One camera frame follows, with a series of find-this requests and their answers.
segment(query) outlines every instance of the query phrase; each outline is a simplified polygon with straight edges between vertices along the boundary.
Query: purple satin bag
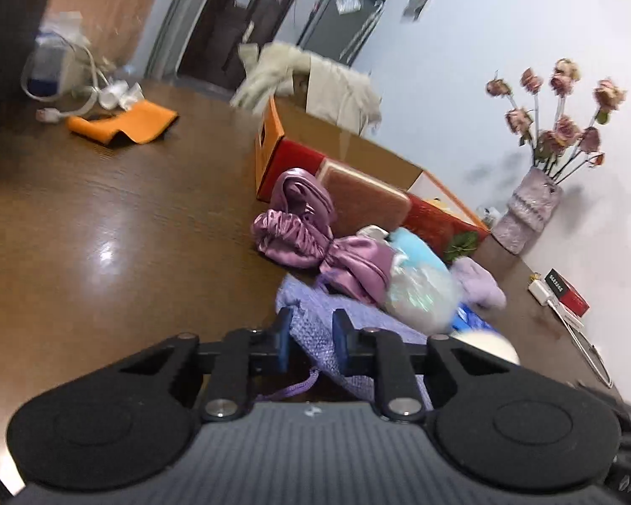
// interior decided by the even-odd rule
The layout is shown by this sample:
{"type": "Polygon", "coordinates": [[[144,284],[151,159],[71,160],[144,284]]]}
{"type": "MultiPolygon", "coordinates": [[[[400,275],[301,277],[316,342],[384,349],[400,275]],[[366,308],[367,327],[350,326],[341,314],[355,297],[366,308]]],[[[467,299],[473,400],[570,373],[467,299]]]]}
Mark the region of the purple satin bag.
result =
{"type": "Polygon", "coordinates": [[[320,265],[320,284],[364,303],[384,303],[395,251],[368,237],[333,239],[334,207],[315,176],[303,169],[281,174],[269,207],[252,225],[261,253],[290,267],[320,265]]]}

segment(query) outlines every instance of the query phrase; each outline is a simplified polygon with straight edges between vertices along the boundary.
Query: white fabric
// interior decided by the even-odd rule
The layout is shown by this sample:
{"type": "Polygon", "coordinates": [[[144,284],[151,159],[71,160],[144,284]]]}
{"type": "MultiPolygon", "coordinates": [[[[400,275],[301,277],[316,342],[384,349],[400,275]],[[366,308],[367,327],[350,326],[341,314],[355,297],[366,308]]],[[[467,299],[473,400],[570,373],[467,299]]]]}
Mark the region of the white fabric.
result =
{"type": "Polygon", "coordinates": [[[246,80],[231,99],[232,106],[263,114],[272,95],[294,93],[292,78],[297,72],[309,74],[308,114],[355,134],[381,121],[381,98],[364,74],[281,42],[265,45],[259,58],[255,44],[241,45],[239,56],[246,80]]]}
{"type": "Polygon", "coordinates": [[[294,72],[307,74],[311,70],[310,55],[288,43],[267,43],[259,60],[256,50],[248,45],[241,45],[239,56],[246,68],[246,79],[229,104],[248,109],[253,114],[263,114],[269,98],[277,90],[283,95],[294,93],[294,72]]]}
{"type": "Polygon", "coordinates": [[[369,77],[332,60],[311,56],[306,112],[363,134],[369,124],[381,121],[381,97],[369,77]]]}

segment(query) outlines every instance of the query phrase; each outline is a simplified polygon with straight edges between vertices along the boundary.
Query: wooden table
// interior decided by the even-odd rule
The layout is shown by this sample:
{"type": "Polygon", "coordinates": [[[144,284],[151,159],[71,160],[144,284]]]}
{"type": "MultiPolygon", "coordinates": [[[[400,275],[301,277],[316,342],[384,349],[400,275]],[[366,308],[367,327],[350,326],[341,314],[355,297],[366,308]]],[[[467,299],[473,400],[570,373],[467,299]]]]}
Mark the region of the wooden table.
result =
{"type": "MultiPolygon", "coordinates": [[[[5,447],[32,396],[183,330],[218,340],[266,324],[285,270],[258,256],[249,226],[258,120],[188,90],[145,86],[180,113],[163,140],[111,148],[34,120],[0,125],[0,476],[21,486],[5,447]]],[[[489,317],[522,362],[594,383],[559,323],[495,242],[477,259],[509,298],[489,317]]]]}

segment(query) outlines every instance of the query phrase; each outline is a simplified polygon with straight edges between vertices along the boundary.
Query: light purple fuzzy cloth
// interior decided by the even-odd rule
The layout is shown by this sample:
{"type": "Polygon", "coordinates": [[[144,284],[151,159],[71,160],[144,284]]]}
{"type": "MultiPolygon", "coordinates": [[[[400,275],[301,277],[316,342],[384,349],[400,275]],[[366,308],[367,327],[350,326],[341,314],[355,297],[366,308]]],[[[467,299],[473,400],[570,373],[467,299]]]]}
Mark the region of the light purple fuzzy cloth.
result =
{"type": "Polygon", "coordinates": [[[505,293],[493,276],[473,259],[456,258],[451,265],[451,275],[463,288],[463,302],[469,306],[478,304],[483,308],[502,310],[507,304],[505,293]]]}
{"type": "MultiPolygon", "coordinates": [[[[323,291],[312,289],[292,275],[287,275],[283,279],[276,295],[276,312],[286,306],[291,307],[293,311],[290,336],[311,358],[317,369],[364,401],[374,400],[374,380],[367,376],[344,377],[339,372],[337,358],[334,354],[334,342],[331,339],[331,316],[334,310],[345,309],[356,329],[376,327],[397,332],[405,343],[427,342],[425,335],[410,329],[376,308],[366,306],[345,296],[329,295],[323,291]]],[[[307,380],[309,384],[305,388],[301,387],[301,384],[295,388],[299,388],[302,392],[306,391],[315,383],[317,376],[318,374],[314,372],[307,380]]],[[[417,376],[416,380],[426,407],[432,409],[422,376],[417,376]]]]}

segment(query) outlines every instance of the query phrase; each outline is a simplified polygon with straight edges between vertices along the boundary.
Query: purple knitted cloth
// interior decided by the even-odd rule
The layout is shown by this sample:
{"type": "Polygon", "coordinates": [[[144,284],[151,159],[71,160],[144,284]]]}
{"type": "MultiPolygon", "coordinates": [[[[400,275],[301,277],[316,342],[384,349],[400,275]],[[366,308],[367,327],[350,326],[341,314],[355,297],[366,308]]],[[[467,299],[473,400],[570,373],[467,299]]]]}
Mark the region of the purple knitted cloth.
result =
{"type": "MultiPolygon", "coordinates": [[[[427,337],[420,332],[410,329],[376,308],[345,296],[329,295],[312,289],[292,275],[287,275],[283,279],[276,295],[276,312],[285,306],[293,310],[290,336],[311,358],[313,364],[335,383],[364,401],[374,400],[374,380],[367,376],[344,377],[339,372],[337,358],[334,355],[334,342],[331,340],[331,315],[334,310],[345,309],[356,329],[377,327],[392,330],[397,332],[405,343],[427,341],[427,337]]],[[[432,409],[422,376],[417,376],[416,380],[426,407],[432,409]]]]}

